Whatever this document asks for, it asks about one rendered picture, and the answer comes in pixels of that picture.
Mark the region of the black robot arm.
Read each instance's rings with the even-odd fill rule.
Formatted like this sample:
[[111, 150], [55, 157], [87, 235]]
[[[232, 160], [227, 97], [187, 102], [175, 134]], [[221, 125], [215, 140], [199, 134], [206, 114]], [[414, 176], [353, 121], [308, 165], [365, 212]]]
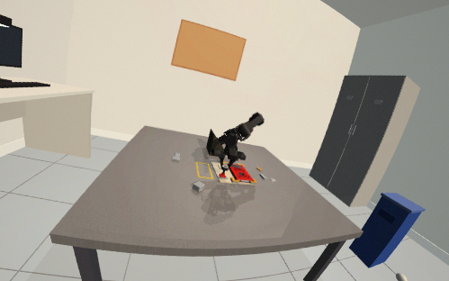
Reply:
[[[264, 117], [261, 114], [254, 113], [252, 115], [253, 116], [251, 116], [249, 118], [248, 122], [241, 123], [237, 127], [223, 132], [224, 135], [217, 138], [218, 141], [220, 142], [221, 146], [225, 143], [227, 146], [232, 147], [232, 146], [234, 146], [234, 144], [238, 143], [238, 140], [245, 141], [247, 138], [250, 137], [250, 135], [251, 135], [250, 133], [252, 133], [254, 131], [254, 128], [257, 125], [259, 126], [262, 123], [264, 123]], [[237, 147], [235, 149], [228, 148], [227, 152], [228, 152], [228, 159], [232, 159], [232, 160], [241, 159], [242, 152], [238, 151]]]

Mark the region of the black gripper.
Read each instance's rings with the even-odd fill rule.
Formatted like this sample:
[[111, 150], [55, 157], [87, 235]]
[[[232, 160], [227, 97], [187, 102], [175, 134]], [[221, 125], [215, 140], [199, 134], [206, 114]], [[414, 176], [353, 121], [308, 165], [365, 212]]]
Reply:
[[[218, 149], [218, 148], [212, 148], [211, 149], [211, 154], [212, 154], [212, 156], [216, 156], [216, 157], [219, 157], [220, 158], [220, 167], [222, 168], [222, 165], [223, 165], [223, 160], [224, 160], [224, 155], [228, 155], [228, 152], [227, 152], [227, 149], [228, 148], [230, 148], [230, 149], [235, 149], [237, 147], [237, 144], [234, 144], [234, 146], [232, 146], [232, 147], [229, 147], [229, 146], [227, 146], [226, 145], [226, 147], [225, 147], [225, 149], [224, 149], [224, 151], [221, 151], [220, 149]], [[238, 159], [237, 159], [238, 160]], [[229, 168], [232, 166], [232, 164], [235, 162], [235, 161], [237, 161], [237, 160], [230, 160], [229, 161]], [[246, 160], [246, 155], [242, 152], [242, 156], [241, 156], [241, 159], [240, 160]]]

